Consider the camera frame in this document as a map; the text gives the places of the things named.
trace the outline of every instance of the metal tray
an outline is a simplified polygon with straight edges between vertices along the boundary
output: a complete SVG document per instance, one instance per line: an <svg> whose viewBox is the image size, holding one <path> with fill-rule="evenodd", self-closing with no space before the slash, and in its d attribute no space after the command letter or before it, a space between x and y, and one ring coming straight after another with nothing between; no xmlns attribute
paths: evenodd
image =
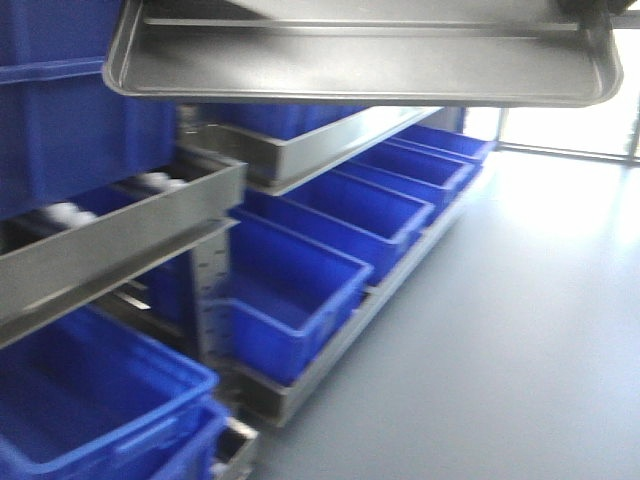
<svg viewBox="0 0 640 480"><path fill-rule="evenodd" d="M179 142L247 162L251 186L280 195L438 110L368 108L291 140L227 125L194 125L181 132Z"/></svg>
<svg viewBox="0 0 640 480"><path fill-rule="evenodd" d="M127 0L103 73L132 96L377 105L584 106L621 80L604 7L553 0Z"/></svg>
<svg viewBox="0 0 640 480"><path fill-rule="evenodd" d="M0 348L220 238L233 223L226 210L242 198L244 164L182 150L168 170L188 185L42 240L19 218L0 223Z"/></svg>

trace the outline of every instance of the metal shelf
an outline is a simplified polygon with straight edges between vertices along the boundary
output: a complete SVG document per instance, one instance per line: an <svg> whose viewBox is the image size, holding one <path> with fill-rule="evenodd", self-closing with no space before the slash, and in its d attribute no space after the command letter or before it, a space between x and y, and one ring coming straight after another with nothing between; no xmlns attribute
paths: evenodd
<svg viewBox="0 0 640 480"><path fill-rule="evenodd" d="M180 150L167 170L188 185L84 227L28 243L17 223L2 225L0 347L231 225L225 212L241 201L243 164Z"/></svg>
<svg viewBox="0 0 640 480"><path fill-rule="evenodd" d="M183 130L180 143L246 162L252 188L282 195L441 108L368 108L291 140L228 125L194 125Z"/></svg>
<svg viewBox="0 0 640 480"><path fill-rule="evenodd" d="M461 192L436 222L424 231L422 238L386 279L368 292L368 296L352 318L292 386L284 387L244 365L236 364L236 381L242 392L240 402L244 410L271 424L286 424L389 298L458 219L465 204L481 191L489 177L490 172L483 172Z"/></svg>

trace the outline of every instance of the gray floor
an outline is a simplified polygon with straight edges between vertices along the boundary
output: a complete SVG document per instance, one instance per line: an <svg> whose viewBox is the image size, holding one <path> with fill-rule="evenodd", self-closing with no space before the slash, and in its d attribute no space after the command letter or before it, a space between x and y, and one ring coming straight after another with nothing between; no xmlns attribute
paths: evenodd
<svg viewBox="0 0 640 480"><path fill-rule="evenodd" d="M491 163L253 480L640 479L640 170Z"/></svg>

